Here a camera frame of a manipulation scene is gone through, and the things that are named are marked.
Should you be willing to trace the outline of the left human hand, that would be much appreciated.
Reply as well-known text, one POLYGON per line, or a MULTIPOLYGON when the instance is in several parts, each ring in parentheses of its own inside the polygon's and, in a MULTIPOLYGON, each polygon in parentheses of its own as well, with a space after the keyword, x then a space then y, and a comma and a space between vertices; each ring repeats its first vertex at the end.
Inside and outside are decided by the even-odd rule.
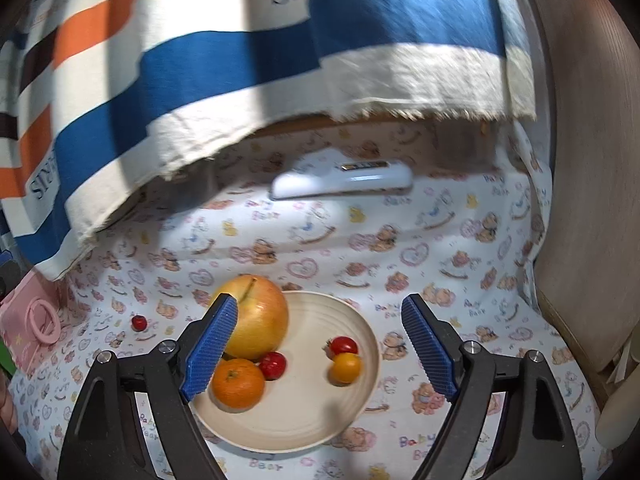
POLYGON ((17 430, 17 414, 9 392, 9 378, 3 370, 0 372, 0 414, 6 429, 10 434, 14 434, 17 430))

